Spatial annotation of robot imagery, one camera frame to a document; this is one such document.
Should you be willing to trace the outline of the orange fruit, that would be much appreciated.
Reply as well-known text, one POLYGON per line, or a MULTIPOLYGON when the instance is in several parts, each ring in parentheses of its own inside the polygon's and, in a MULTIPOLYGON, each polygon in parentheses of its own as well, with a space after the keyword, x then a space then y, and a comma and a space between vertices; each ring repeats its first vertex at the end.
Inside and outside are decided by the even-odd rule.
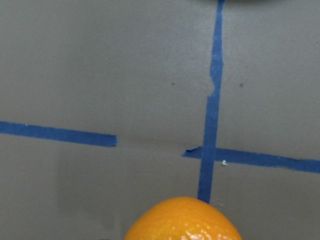
POLYGON ((228 218, 192 197, 165 200, 143 214, 125 240, 241 240, 228 218))

